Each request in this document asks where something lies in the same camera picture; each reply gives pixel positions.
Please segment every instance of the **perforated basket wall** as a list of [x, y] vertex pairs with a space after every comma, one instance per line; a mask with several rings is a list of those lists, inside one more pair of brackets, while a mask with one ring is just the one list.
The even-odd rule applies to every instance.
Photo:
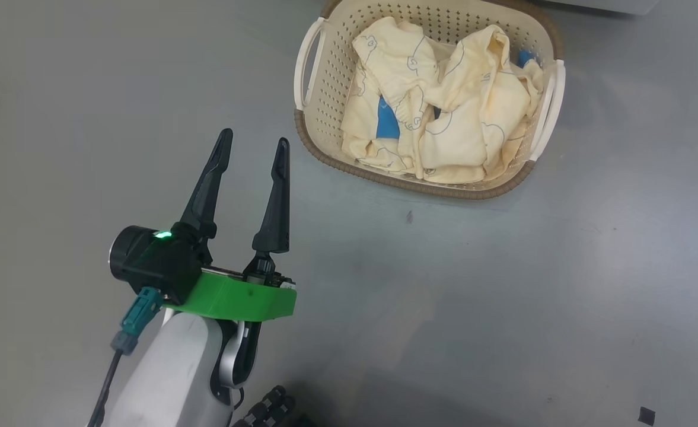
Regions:
[[[411, 0], [370, 2], [343, 0], [329, 2], [323, 9], [321, 51], [314, 63], [311, 97], [303, 111], [295, 111], [297, 130], [306, 148], [332, 167], [371, 181], [447, 197], [484, 199], [508, 192], [533, 170], [531, 147], [536, 141], [539, 113], [531, 119], [527, 137], [506, 172], [492, 181], [471, 184], [435, 184], [412, 175], [398, 176], [366, 167], [341, 151], [341, 121], [356, 68], [357, 56], [351, 41], [381, 17], [393, 16], [421, 26], [426, 35], [442, 43], [456, 44], [464, 36], [497, 24], [511, 39], [512, 61], [523, 49], [538, 59], [552, 75], [555, 60], [562, 59], [563, 47], [554, 24], [536, 6], [522, 0]], [[549, 90], [543, 97], [550, 95]]]

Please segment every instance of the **laundry basket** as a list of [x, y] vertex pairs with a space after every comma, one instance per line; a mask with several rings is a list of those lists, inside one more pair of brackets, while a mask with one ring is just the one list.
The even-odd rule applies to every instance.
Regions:
[[[357, 63], [351, 43], [362, 30], [386, 16], [417, 24], [433, 40], [452, 45], [496, 24], [511, 40], [513, 62], [517, 62], [520, 50], [536, 57], [546, 79], [541, 108], [531, 118], [517, 156], [501, 176], [469, 184], [436, 184], [411, 174], [376, 170], [341, 151], [341, 121]], [[308, 60], [315, 42], [314, 60]], [[486, 199], [514, 189], [531, 173], [552, 135], [564, 92], [565, 62], [559, 33], [541, 9], [523, 0], [332, 0], [309, 28], [297, 57], [295, 124], [309, 153], [343, 172], [414, 192]]]

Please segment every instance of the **white handle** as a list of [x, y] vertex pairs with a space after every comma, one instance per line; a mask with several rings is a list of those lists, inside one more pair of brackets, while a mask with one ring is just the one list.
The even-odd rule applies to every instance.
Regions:
[[546, 88], [547, 97], [538, 117], [536, 137], [533, 138], [534, 143], [533, 148], [531, 148], [531, 160], [533, 161], [536, 161], [544, 152], [549, 137], [554, 132], [557, 118], [560, 116], [562, 98], [565, 96], [565, 61], [558, 59], [555, 65], [556, 73], [555, 76], [549, 78], [549, 84]]
[[[314, 86], [314, 71], [319, 63], [322, 44], [325, 40], [325, 38], [321, 36], [324, 22], [325, 18], [319, 17], [319, 19], [317, 19], [317, 21], [315, 21], [314, 24], [309, 27], [309, 30], [307, 30], [304, 40], [302, 41], [302, 46], [299, 49], [299, 56], [297, 56], [297, 69], [294, 71], [294, 102], [297, 105], [297, 108], [302, 111], [304, 110], [304, 107], [306, 107], [307, 103], [309, 103], [309, 98], [311, 98], [311, 89]], [[314, 63], [313, 67], [311, 67], [309, 84], [306, 88], [306, 94], [304, 94], [303, 84], [304, 75], [306, 73], [306, 59], [309, 56], [311, 47], [314, 45], [314, 39], [316, 39], [318, 35], [320, 35], [320, 44], [318, 45], [317, 53], [314, 56]]]

